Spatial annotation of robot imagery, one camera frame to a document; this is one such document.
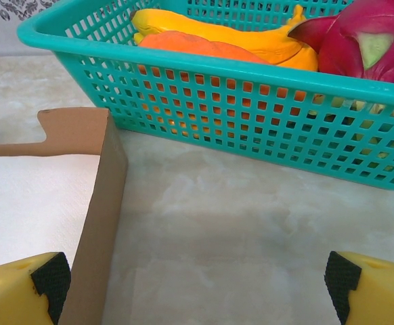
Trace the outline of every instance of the white paper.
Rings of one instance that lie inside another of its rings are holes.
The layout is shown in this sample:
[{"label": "white paper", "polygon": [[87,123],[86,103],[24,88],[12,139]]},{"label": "white paper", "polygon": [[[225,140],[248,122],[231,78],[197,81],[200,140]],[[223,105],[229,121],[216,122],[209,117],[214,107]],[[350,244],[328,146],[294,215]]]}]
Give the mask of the white paper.
[{"label": "white paper", "polygon": [[0,157],[0,265],[63,251],[72,266],[99,159]]}]

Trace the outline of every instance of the marble countertop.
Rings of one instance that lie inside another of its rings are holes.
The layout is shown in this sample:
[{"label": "marble countertop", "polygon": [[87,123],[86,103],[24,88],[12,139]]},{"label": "marble countertop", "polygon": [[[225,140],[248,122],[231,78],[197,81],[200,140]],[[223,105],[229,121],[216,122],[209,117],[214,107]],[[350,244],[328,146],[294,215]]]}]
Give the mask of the marble countertop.
[{"label": "marble countertop", "polygon": [[[92,106],[53,56],[0,58],[0,144]],[[330,251],[394,261],[394,192],[121,131],[129,156],[104,324],[336,325]]]}]

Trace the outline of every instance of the dragon fruit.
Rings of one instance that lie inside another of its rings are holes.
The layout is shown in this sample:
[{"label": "dragon fruit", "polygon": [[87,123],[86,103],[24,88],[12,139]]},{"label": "dragon fruit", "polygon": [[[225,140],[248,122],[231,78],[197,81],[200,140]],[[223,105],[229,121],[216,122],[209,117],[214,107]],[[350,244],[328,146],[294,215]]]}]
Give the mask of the dragon fruit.
[{"label": "dragon fruit", "polygon": [[319,54],[319,71],[394,83],[394,0],[355,0],[336,16],[310,18],[289,37]]}]

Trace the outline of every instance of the teal plastic basket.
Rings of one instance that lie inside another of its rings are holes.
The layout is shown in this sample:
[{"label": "teal plastic basket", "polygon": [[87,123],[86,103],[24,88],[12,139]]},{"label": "teal plastic basket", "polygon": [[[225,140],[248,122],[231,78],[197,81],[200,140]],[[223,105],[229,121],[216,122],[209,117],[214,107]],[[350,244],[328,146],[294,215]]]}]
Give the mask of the teal plastic basket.
[{"label": "teal plastic basket", "polygon": [[296,4],[311,18],[348,3],[60,0],[18,36],[54,52],[120,128],[394,190],[394,84],[144,49],[129,20],[135,9],[157,7],[265,30],[284,24]]}]

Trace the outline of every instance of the cardboard flap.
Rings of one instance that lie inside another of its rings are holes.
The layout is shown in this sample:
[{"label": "cardboard flap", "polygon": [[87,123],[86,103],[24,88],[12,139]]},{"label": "cardboard flap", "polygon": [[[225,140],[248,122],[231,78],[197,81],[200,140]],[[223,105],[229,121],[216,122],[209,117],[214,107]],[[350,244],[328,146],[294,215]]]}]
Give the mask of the cardboard flap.
[{"label": "cardboard flap", "polygon": [[55,156],[101,154],[110,117],[106,108],[54,108],[37,118],[47,136],[44,142],[0,145],[0,156]]}]

